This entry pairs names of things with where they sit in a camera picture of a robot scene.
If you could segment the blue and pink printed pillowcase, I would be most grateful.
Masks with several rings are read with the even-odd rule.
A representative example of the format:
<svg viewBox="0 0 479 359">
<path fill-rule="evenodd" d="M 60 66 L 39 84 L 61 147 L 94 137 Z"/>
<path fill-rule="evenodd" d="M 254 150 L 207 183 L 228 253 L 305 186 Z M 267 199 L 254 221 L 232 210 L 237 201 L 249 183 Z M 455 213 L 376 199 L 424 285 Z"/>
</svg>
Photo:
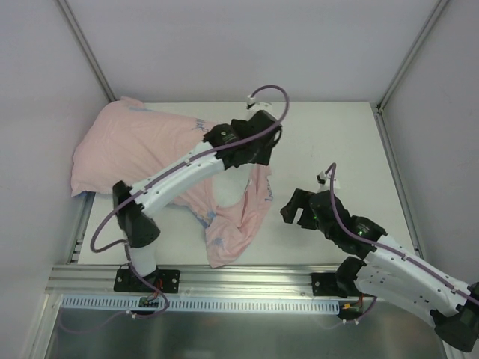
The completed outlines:
<svg viewBox="0 0 479 359">
<path fill-rule="evenodd" d="M 154 111 L 124 97 L 108 104 L 75 149 L 71 194 L 111 194 L 119 181 L 147 179 L 186 155 L 210 121 Z M 236 205 L 222 208 L 213 196 L 213 177 L 173 200 L 188 208 L 204 227 L 207 262 L 217 268 L 237 260 L 252 243 L 271 208 L 270 167 L 254 165 L 248 188 Z"/>
</svg>

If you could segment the white pillow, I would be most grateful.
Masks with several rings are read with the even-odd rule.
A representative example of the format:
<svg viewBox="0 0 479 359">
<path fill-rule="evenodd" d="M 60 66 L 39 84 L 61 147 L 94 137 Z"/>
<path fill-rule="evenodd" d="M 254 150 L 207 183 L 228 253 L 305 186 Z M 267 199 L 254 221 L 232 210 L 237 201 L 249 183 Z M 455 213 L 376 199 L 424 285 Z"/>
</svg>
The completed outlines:
<svg viewBox="0 0 479 359">
<path fill-rule="evenodd" d="M 253 164 L 231 167 L 213 176 L 213 196 L 216 205 L 222 208 L 236 205 L 248 188 Z"/>
</svg>

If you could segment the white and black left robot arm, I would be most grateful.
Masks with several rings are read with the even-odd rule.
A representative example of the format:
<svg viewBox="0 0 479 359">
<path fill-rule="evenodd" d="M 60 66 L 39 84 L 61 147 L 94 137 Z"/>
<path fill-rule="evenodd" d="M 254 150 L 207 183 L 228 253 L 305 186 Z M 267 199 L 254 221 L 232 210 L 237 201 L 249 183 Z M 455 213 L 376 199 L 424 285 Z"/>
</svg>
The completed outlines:
<svg viewBox="0 0 479 359">
<path fill-rule="evenodd" d="M 268 165 L 281 138 L 281 123 L 267 110 L 256 110 L 247 120 L 217 124 L 185 156 L 154 177 L 114 185 L 115 217 L 126 235 L 130 283 L 138 291 L 157 289 L 153 244 L 160 229 L 153 215 L 194 185 L 229 168 Z"/>
</svg>

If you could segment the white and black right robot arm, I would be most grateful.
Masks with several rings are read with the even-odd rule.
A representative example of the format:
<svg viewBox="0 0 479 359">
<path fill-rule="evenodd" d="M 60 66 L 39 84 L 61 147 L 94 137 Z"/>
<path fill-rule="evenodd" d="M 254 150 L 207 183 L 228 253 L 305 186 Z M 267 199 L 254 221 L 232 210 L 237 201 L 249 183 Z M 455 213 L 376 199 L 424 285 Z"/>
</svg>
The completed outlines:
<svg viewBox="0 0 479 359">
<path fill-rule="evenodd" d="M 478 285 L 457 280 L 407 251 L 384 228 L 351 215 L 330 191 L 296 189 L 281 209 L 291 224 L 319 230 L 349 256 L 335 272 L 343 295 L 381 298 L 433 327 L 455 349 L 470 352 L 478 339 Z"/>
</svg>

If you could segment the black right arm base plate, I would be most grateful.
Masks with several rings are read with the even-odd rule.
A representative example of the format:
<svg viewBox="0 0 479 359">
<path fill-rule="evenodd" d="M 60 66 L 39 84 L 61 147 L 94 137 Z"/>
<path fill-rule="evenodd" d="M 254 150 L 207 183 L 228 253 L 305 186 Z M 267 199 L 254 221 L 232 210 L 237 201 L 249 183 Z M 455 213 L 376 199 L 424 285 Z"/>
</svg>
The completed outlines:
<svg viewBox="0 0 479 359">
<path fill-rule="evenodd" d="M 314 272 L 310 274 L 310 277 L 311 290 L 314 297 L 347 297 L 345 291 L 338 286 L 334 272 Z"/>
</svg>

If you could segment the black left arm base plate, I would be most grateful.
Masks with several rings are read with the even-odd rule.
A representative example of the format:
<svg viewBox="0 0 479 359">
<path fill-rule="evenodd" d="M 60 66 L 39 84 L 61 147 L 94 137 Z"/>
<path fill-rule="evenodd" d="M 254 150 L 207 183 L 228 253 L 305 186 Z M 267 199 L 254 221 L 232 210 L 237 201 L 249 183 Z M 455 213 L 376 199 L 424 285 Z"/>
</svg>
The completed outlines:
<svg viewBox="0 0 479 359">
<path fill-rule="evenodd" d="M 113 286 L 114 292 L 147 293 L 153 289 L 144 282 L 159 289 L 163 293 L 178 293 L 180 284 L 180 271 L 176 269 L 157 269 L 153 273 L 140 280 L 133 272 L 126 269 L 118 269 Z"/>
</svg>

